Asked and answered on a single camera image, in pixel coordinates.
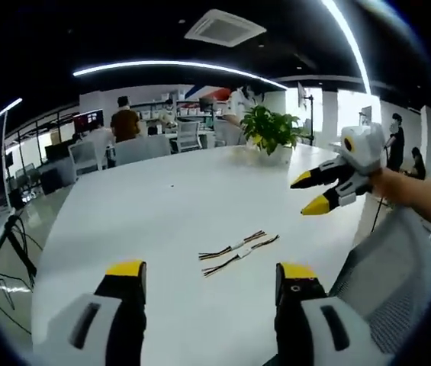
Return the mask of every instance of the potted plant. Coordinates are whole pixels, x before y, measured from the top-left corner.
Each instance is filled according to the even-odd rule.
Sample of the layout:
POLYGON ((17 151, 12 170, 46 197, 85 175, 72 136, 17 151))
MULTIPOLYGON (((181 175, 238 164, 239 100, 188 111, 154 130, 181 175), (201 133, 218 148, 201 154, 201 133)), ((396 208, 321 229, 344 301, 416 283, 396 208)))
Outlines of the potted plant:
POLYGON ((289 162, 297 138, 304 135, 303 127, 294 127, 298 117, 271 112, 258 105, 241 121, 247 141, 261 152, 262 163, 277 165, 289 162))

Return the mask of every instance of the air conditioning vent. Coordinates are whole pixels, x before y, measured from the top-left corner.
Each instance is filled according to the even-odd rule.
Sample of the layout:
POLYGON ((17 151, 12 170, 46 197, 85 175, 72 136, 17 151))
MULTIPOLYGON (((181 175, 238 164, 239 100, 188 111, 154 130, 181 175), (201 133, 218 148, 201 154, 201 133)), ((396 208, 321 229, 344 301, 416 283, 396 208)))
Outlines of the air conditioning vent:
POLYGON ((212 9, 185 35, 189 40, 234 47, 265 33, 266 29, 236 15, 212 9))

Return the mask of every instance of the black ceiling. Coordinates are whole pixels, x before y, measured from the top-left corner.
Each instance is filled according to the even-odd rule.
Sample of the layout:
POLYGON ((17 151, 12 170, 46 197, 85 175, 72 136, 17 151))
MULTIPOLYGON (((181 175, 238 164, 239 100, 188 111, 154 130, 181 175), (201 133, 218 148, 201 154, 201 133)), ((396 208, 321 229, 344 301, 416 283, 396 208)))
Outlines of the black ceiling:
MULTIPOLYGON (((85 66, 132 59, 196 60, 232 66, 270 79, 288 75, 360 77, 342 31, 317 0, 131 2, 130 5, 3 5, 0 9, 0 110, 22 97, 14 110, 16 127, 45 111, 78 99, 79 94, 129 85, 240 83, 220 72, 149 67, 100 72, 76 79, 85 66), (268 31, 226 48, 183 37, 209 9, 217 8, 262 25, 268 31)), ((362 51, 369 78, 393 85, 390 98, 420 108, 431 104, 430 73, 411 42, 392 31, 369 2, 337 1, 362 51)), ((424 2, 395 6, 431 44, 431 18, 424 2)), ((373 90, 383 94, 382 90, 373 90)))

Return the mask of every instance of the man in brown shirt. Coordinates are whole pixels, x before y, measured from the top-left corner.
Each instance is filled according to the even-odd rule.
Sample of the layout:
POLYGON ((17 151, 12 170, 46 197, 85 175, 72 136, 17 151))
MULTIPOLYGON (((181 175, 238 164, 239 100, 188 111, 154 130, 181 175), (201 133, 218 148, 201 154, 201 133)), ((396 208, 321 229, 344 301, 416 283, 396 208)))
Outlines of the man in brown shirt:
POLYGON ((117 99, 119 111, 111 116, 110 127, 115 135, 115 142, 135 139, 139 134, 139 117, 137 113, 130 110, 129 98, 119 97, 117 99))

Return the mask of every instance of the green plant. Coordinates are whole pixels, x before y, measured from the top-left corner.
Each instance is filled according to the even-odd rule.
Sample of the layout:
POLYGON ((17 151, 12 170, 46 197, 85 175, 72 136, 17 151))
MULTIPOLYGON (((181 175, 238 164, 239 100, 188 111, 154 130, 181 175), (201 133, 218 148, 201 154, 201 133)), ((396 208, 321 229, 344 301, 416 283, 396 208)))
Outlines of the green plant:
POLYGON ((271 112, 268 108, 258 105, 252 108, 241 121, 244 135, 268 155, 273 154, 278 145, 297 145, 297 138, 303 136, 303 127, 293 127, 298 117, 290 114, 271 112))

